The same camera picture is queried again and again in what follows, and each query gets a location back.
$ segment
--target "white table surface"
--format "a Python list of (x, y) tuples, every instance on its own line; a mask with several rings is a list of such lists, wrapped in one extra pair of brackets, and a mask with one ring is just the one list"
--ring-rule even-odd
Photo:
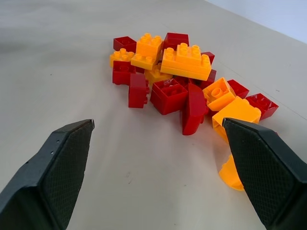
[(114, 37), (189, 34), (235, 79), (280, 108), (261, 122), (307, 161), (307, 45), (202, 0), (1, 0), (0, 190), (53, 130), (93, 118), (69, 230), (264, 230), (245, 192), (217, 174), (228, 146), (210, 121), (128, 108), (112, 84)]

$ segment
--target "pile of building blocks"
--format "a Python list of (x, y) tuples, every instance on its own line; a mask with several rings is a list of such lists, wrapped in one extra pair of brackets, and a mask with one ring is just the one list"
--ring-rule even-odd
[[(112, 82), (128, 85), (128, 107), (143, 108), (150, 101), (160, 114), (182, 113), (182, 134), (194, 134), (204, 119), (228, 142), (222, 126), (225, 117), (258, 123), (277, 110), (278, 105), (261, 93), (249, 90), (235, 80), (215, 80), (215, 55), (189, 46), (187, 34), (161, 36), (145, 33), (138, 41), (128, 36), (114, 38), (110, 55)], [(230, 187), (243, 190), (232, 156), (219, 175)]]

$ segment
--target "white wall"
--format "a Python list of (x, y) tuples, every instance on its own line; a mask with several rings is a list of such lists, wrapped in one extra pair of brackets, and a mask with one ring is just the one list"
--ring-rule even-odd
[(206, 0), (228, 11), (307, 43), (306, 0)]

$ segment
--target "textured rubber pad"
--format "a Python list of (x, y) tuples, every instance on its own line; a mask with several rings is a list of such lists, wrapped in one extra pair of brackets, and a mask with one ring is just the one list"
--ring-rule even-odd
[(223, 126), (239, 178), (261, 222), (267, 229), (307, 229), (307, 223), (291, 223), (305, 222), (306, 207), (297, 202), (305, 199), (307, 165), (270, 129), (230, 118)]
[(0, 194), (0, 229), (64, 230), (82, 186), (92, 120), (54, 131)]

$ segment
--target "orange building block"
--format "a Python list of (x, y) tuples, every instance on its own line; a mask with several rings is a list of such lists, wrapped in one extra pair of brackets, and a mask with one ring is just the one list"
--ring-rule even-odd
[(136, 54), (131, 59), (131, 65), (137, 66), (143, 69), (152, 70), (154, 65), (158, 60), (153, 59), (151, 56), (142, 56), (141, 54)]
[(235, 92), (225, 78), (220, 78), (202, 91), (212, 111), (220, 111), (236, 98)]
[(236, 171), (236, 165), (232, 155), (230, 155), (228, 161), (223, 164), (222, 169), (219, 171), (219, 175), (225, 184), (229, 187), (238, 191), (244, 190), (238, 172)]
[(251, 106), (248, 100), (236, 97), (229, 105), (215, 114), (212, 117), (213, 129), (228, 142), (226, 131), (222, 125), (225, 117), (258, 123), (261, 117), (261, 111)]
[(169, 47), (163, 54), (161, 72), (174, 74), (176, 70), (179, 76), (206, 81), (211, 72), (209, 57), (201, 55), (198, 46), (182, 43), (177, 51)]
[(161, 73), (161, 63), (155, 65), (153, 70), (145, 70), (144, 74), (149, 84), (152, 85), (155, 82), (169, 80), (173, 78), (173, 75), (167, 73)]
[(133, 55), (133, 52), (127, 52), (124, 48), (119, 51), (114, 51), (113, 54), (110, 55), (110, 67), (113, 68), (113, 61), (131, 61)]
[(152, 37), (151, 34), (146, 33), (137, 41), (136, 54), (141, 54), (145, 57), (152, 57), (154, 60), (158, 59), (163, 47), (163, 40), (160, 36)]

